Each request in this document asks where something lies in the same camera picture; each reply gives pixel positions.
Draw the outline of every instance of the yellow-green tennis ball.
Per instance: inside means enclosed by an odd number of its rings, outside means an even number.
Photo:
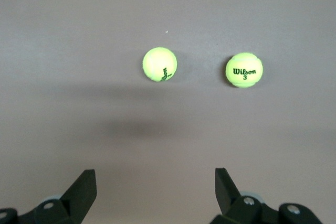
[[[248,88],[260,80],[263,75],[263,64],[257,56],[242,52],[229,60],[225,73],[229,82],[234,86]]]
[[[166,81],[173,77],[177,60],[170,50],[156,47],[147,52],[142,61],[143,71],[153,81]]]

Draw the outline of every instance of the gray floor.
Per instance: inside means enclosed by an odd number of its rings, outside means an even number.
[[[87,168],[84,223],[199,223],[214,171],[336,218],[336,0],[0,0],[0,207],[20,214]],[[151,48],[176,53],[164,83]],[[227,60],[264,76],[229,86]]]

